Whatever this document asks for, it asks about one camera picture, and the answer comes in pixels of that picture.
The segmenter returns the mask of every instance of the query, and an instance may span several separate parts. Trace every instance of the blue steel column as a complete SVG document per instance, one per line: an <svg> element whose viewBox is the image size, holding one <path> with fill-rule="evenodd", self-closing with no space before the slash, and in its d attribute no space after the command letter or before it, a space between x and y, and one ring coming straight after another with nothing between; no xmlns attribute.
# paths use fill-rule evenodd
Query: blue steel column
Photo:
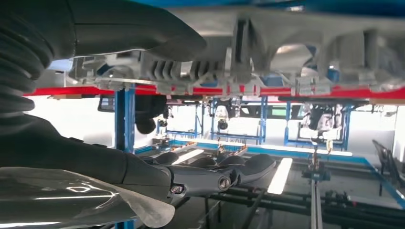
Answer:
<svg viewBox="0 0 405 229"><path fill-rule="evenodd" d="M195 114L194 114L194 138L197 138L198 135L198 106L195 106Z"/></svg>
<svg viewBox="0 0 405 229"><path fill-rule="evenodd" d="M259 129L259 145L263 142L263 116L265 112L265 97L262 96L261 103L260 103L260 129Z"/></svg>
<svg viewBox="0 0 405 229"><path fill-rule="evenodd" d="M204 115L205 115L205 105L201 106L201 138L204 136Z"/></svg>
<svg viewBox="0 0 405 229"><path fill-rule="evenodd" d="M215 106L216 106L216 101L214 100L211 103L211 140L214 140L214 122L215 122Z"/></svg>
<svg viewBox="0 0 405 229"><path fill-rule="evenodd" d="M159 122L156 123L156 134L160 134L160 124Z"/></svg>
<svg viewBox="0 0 405 229"><path fill-rule="evenodd" d="M344 136L343 136L343 149L347 151L349 146L349 131L350 131L350 115L352 112L352 106L347 106L346 116L344 120Z"/></svg>
<svg viewBox="0 0 405 229"><path fill-rule="evenodd" d="M284 129L284 145L288 145L288 123L291 116L291 102L287 102L286 106L286 128Z"/></svg>
<svg viewBox="0 0 405 229"><path fill-rule="evenodd" d="M268 96L266 96L266 98L265 98L265 112L264 112L264 123L263 123L263 142L266 142L267 113L268 113Z"/></svg>
<svg viewBox="0 0 405 229"><path fill-rule="evenodd" d="M117 149L134 153L135 89L115 93L115 145ZM115 224L116 229L134 229L134 222Z"/></svg>

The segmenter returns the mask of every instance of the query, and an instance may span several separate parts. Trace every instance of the car underbody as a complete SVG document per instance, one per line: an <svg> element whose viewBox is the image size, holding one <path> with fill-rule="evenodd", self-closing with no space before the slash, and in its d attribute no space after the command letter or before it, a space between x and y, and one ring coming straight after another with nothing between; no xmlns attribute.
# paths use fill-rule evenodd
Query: car underbody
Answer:
<svg viewBox="0 0 405 229"><path fill-rule="evenodd" d="M196 30L206 49L191 62L148 51L75 58L69 76L80 84L119 90L155 84L160 94L193 87L290 87L292 95L329 94L333 86L389 91L404 81L403 21L250 6L170 8ZM239 85L245 85L240 91Z"/></svg>

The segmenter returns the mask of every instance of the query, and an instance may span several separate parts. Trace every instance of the screw head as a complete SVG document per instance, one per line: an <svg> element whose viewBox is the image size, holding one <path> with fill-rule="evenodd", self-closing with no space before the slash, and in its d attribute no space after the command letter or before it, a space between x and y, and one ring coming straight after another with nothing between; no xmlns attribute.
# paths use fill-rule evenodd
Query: screw head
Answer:
<svg viewBox="0 0 405 229"><path fill-rule="evenodd" d="M170 192L174 193L174 194L180 194L183 192L183 187L181 186L172 186L170 189Z"/></svg>
<svg viewBox="0 0 405 229"><path fill-rule="evenodd" d="M219 180L218 186L220 189L227 189L231 185L231 180L228 177L222 177Z"/></svg>

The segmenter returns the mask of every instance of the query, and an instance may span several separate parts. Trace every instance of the white wall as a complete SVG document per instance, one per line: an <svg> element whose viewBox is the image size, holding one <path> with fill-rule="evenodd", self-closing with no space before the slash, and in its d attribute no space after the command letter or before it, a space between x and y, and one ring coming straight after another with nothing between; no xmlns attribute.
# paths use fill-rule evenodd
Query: white wall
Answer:
<svg viewBox="0 0 405 229"><path fill-rule="evenodd" d="M97 111L98 98L55 100L47 97L31 96L35 109L28 114L48 120L62 136L114 146L114 113ZM142 135L135 128L135 148L150 144L153 136L154 133Z"/></svg>
<svg viewBox="0 0 405 229"><path fill-rule="evenodd" d="M400 162L405 161L405 106L399 106L395 123L393 156Z"/></svg>
<svg viewBox="0 0 405 229"><path fill-rule="evenodd" d="M47 96L31 97L36 103L36 108L29 114L36 115L50 121L61 135L82 139L87 143L113 146L114 141L114 114L97 111L98 98L94 99L47 99ZM405 113L405 107L399 110L399 116ZM174 118L168 120L168 129L189 131L194 129L195 107L174 107ZM292 139L297 135L298 125L296 120L289 122L289 135ZM405 120L396 122L396 145L394 154L404 157L405 148ZM233 118L226 130L230 134L256 135L258 120L253 118ZM266 143L269 145L283 145L285 120L267 120ZM379 164L372 139L381 142L392 149L394 144L395 116L387 118L381 113L352 112L349 149L356 156L364 156L371 163ZM204 138L210 139L211 118L208 109L204 117ZM142 135L136 131L135 148L151 143L155 132Z"/></svg>

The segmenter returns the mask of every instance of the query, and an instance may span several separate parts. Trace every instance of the red beam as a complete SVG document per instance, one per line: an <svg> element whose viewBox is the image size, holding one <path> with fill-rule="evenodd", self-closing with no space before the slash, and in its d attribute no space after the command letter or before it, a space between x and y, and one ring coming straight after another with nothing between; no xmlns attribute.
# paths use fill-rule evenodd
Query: red beam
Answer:
<svg viewBox="0 0 405 229"><path fill-rule="evenodd" d="M113 94L111 90L101 90L95 87L53 87L53 88L39 88L32 94L25 94L25 96L33 95L60 95L60 94ZM154 85L138 85L135 90L136 94L152 95L158 94L156 86ZM195 87L193 94L196 95L222 95L221 88L207 88ZM290 88L283 87L268 87L261 88L260 95L272 96L291 96ZM405 99L405 88L391 91L391 92L372 92L368 88L360 89L342 89L339 87L333 88L329 95L317 95L311 97L324 97L324 98L362 98L362 99Z"/></svg>

